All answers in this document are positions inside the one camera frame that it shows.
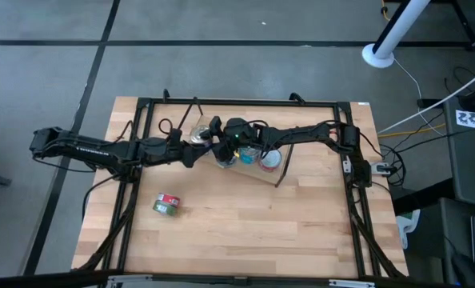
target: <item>gray floor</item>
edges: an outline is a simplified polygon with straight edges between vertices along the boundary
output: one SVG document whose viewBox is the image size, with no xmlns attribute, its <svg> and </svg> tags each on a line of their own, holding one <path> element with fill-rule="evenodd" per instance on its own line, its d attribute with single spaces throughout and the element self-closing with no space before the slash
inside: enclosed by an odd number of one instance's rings
<svg viewBox="0 0 475 288">
<path fill-rule="evenodd" d="M 0 39 L 99 39 L 111 2 L 0 0 Z M 466 6 L 475 30 L 475 5 Z M 394 11 L 396 6 L 389 7 Z M 386 24 L 379 9 L 376 0 L 122 0 L 110 39 L 373 42 Z M 405 40 L 462 41 L 466 36 L 452 7 L 435 4 Z M 21 272 L 54 172 L 31 161 L 32 132 L 70 127 L 95 50 L 0 46 L 0 174 L 13 179 L 10 187 L 0 188 L 0 276 Z M 419 81 L 425 98 L 447 95 L 443 78 L 454 66 L 475 71 L 475 53 L 461 49 L 400 48 L 396 57 Z M 82 133 L 104 135 L 114 97 L 159 97 L 164 88 L 182 98 L 286 99 L 295 91 L 306 100 L 370 102 L 379 130 L 414 113 L 418 98 L 415 84 L 399 66 L 374 69 L 363 62 L 360 48 L 109 47 Z M 416 119 L 397 130 L 421 124 Z M 413 136 L 408 144 L 434 135 Z M 450 176 L 445 140 L 411 150 L 405 160 L 407 188 L 417 190 Z M 70 268 L 82 197 L 92 178 L 67 174 L 39 273 Z"/>
</svg>

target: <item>blue can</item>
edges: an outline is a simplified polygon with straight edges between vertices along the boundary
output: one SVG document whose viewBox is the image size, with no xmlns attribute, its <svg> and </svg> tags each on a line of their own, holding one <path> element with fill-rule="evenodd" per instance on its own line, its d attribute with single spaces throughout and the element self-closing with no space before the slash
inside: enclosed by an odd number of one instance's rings
<svg viewBox="0 0 475 288">
<path fill-rule="evenodd" d="M 250 147 L 239 148 L 239 158 L 245 164 L 254 164 L 258 160 L 260 153 L 260 150 Z"/>
</svg>

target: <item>wooden table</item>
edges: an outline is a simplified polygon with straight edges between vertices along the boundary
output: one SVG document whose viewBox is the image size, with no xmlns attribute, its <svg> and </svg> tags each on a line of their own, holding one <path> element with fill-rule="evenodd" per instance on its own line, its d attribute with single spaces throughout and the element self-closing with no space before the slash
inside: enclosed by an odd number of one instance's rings
<svg viewBox="0 0 475 288">
<path fill-rule="evenodd" d="M 137 100 L 116 98 L 107 140 L 113 141 L 126 122 L 133 119 Z M 354 125 L 379 150 L 371 107 L 356 102 L 351 107 Z M 219 115 L 222 120 L 262 119 L 279 129 L 333 119 L 329 108 L 202 106 L 202 109 L 206 116 Z M 177 126 L 185 110 L 184 105 L 156 104 L 150 136 L 164 137 L 158 129 L 159 121 L 169 118 Z M 187 138 L 199 116 L 197 109 L 190 112 L 182 128 L 183 138 Z M 366 141 L 361 141 L 361 149 L 370 162 L 381 160 Z M 94 182 L 106 177 L 106 171 L 98 171 Z M 373 176 L 373 180 L 387 185 L 380 176 Z M 108 234 L 117 190 L 118 182 L 113 181 L 92 192 L 72 267 L 84 264 Z M 166 217 L 152 209 L 158 193 L 181 198 L 177 217 Z M 367 197 L 377 242 L 394 265 L 408 274 L 389 193 L 373 186 L 367 189 Z M 118 239 L 112 268 L 116 266 L 119 247 Z M 362 249 L 367 274 L 372 274 L 363 239 Z M 339 155 L 321 143 L 296 145 L 287 175 L 278 188 L 206 162 L 196 162 L 193 169 L 185 168 L 180 162 L 144 169 L 126 271 L 356 278 Z"/>
</svg>

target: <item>can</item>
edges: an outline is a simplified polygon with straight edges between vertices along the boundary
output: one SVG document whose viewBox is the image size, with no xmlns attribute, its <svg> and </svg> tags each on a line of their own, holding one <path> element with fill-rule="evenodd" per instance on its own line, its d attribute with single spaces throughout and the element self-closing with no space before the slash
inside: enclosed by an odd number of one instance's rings
<svg viewBox="0 0 475 288">
<path fill-rule="evenodd" d="M 218 161 L 218 159 L 216 159 L 216 163 L 221 167 L 221 168 L 230 168 L 232 166 L 234 166 L 236 164 L 236 156 L 233 156 L 232 159 L 230 159 L 229 161 L 227 162 L 222 162 L 222 161 Z"/>
<path fill-rule="evenodd" d="M 171 206 L 174 206 L 175 208 L 179 207 L 179 202 L 181 201 L 179 197 L 175 197 L 175 196 L 163 194 L 163 193 L 158 194 L 158 200 L 166 202 L 170 204 Z"/>
<path fill-rule="evenodd" d="M 175 214 L 177 213 L 177 208 L 175 206 L 160 200 L 156 200 L 152 209 L 159 212 L 160 214 L 169 216 L 175 216 Z"/>
<path fill-rule="evenodd" d="M 207 131 L 209 127 L 207 125 L 195 126 L 190 132 L 190 143 L 203 144 L 205 147 L 209 147 L 212 143 L 211 139 L 203 139 L 200 134 Z"/>
<path fill-rule="evenodd" d="M 282 154 L 279 150 L 271 150 L 264 159 L 259 161 L 259 166 L 266 172 L 273 172 L 280 166 Z"/>
<path fill-rule="evenodd" d="M 259 158 L 260 150 L 246 147 L 239 148 L 239 158 L 245 164 L 254 164 Z"/>
</svg>

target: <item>robotic arm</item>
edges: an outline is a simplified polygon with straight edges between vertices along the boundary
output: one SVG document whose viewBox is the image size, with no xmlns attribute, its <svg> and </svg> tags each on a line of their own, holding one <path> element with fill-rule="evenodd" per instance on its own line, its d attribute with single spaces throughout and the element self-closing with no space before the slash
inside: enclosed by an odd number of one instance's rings
<svg viewBox="0 0 475 288">
<path fill-rule="evenodd" d="M 34 158 L 66 156 L 82 161 L 92 169 L 107 169 L 113 175 L 120 175 L 122 181 L 133 181 L 134 167 L 180 161 L 185 167 L 191 168 L 209 150 L 219 161 L 225 162 L 240 147 L 253 147 L 265 154 L 284 145 L 322 142 L 334 152 L 349 158 L 354 185 L 371 186 L 370 165 L 361 156 L 360 130 L 355 126 L 325 121 L 314 126 L 279 130 L 268 127 L 263 121 L 247 122 L 242 118 L 231 118 L 222 130 L 222 121 L 217 116 L 211 120 L 209 127 L 200 136 L 205 140 L 217 137 L 218 142 L 211 145 L 182 141 L 182 131 L 173 128 L 166 138 L 120 142 L 81 136 L 58 127 L 45 128 L 34 132 L 30 150 Z M 330 137 L 331 130 L 335 130 L 337 141 Z"/>
</svg>

